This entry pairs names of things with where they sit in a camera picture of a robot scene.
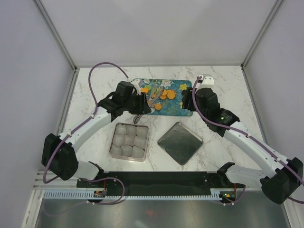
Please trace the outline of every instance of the square plate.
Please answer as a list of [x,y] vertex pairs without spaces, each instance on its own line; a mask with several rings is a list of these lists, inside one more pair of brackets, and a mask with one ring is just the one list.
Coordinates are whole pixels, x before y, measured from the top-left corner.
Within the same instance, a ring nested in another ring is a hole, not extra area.
[[195,133],[177,122],[157,142],[178,164],[184,165],[203,144]]

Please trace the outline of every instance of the wall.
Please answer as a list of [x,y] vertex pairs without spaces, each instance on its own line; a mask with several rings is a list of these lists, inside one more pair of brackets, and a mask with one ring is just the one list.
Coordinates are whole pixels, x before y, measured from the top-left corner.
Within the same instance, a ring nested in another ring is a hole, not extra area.
[[0,227],[21,226],[72,71],[31,0],[0,2]]
[[[304,1],[284,1],[246,67],[269,144],[304,161]],[[303,187],[295,197],[304,200]]]
[[238,64],[276,0],[42,0],[76,65]]

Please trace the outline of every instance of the white marble surface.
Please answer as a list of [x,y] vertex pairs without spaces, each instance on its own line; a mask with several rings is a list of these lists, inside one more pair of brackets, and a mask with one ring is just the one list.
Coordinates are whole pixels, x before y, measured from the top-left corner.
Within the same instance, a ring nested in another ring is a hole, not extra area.
[[[242,122],[261,138],[241,68],[238,66],[171,66],[171,67],[125,67],[131,79],[187,79],[194,84],[200,74],[210,74],[215,79],[214,92],[222,107],[235,113]],[[89,68],[80,69],[71,101],[66,129],[88,115],[94,107],[88,87]],[[103,99],[117,84],[125,80],[116,68],[103,67],[94,70],[92,87],[97,100]],[[143,116],[138,124],[150,128],[148,153],[144,162],[114,159],[109,154],[110,142],[116,123],[133,123],[133,116],[125,113],[100,129],[79,149],[77,158],[99,164],[106,171],[216,171],[226,162],[235,162],[248,168],[258,168],[237,146],[221,138],[205,125],[197,113],[192,117]],[[184,166],[179,165],[157,144],[176,122],[182,122],[204,140],[203,146]]]

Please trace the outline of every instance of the blue floral placemat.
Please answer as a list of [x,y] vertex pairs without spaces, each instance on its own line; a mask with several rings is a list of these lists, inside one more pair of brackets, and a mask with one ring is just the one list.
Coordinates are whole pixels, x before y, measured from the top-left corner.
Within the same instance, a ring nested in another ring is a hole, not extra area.
[[189,80],[166,80],[166,79],[142,79],[143,84],[142,88],[149,85],[152,88],[157,85],[158,88],[164,87],[165,90],[173,90],[176,95],[174,99],[157,99],[156,103],[162,105],[161,110],[155,110],[153,113],[148,115],[172,115],[172,116],[192,116],[192,112],[186,109],[182,109],[182,95],[181,92],[187,87],[192,86],[191,81]]

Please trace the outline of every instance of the table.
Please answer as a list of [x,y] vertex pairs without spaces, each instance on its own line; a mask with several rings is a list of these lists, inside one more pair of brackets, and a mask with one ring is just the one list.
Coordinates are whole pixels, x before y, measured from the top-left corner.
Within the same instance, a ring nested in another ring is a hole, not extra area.
[[[131,79],[187,79],[194,84],[196,77],[209,74],[215,80],[213,91],[217,93],[221,107],[231,110],[259,138],[262,138],[253,105],[240,66],[154,66],[124,67]],[[88,87],[90,68],[81,68],[77,78],[65,129],[75,125],[94,108]],[[103,99],[116,89],[124,75],[116,68],[97,68],[92,73],[92,87],[97,100]],[[244,152],[231,142],[212,132],[197,113],[192,117],[145,115],[138,124],[150,129],[150,141],[144,162],[114,159],[109,154],[110,143],[116,123],[133,123],[133,115],[124,113],[112,123],[100,129],[77,152],[82,161],[92,161],[105,171],[216,171],[226,162],[258,169],[258,166]],[[204,144],[184,165],[179,165],[157,144],[176,122],[181,122],[200,138]]]

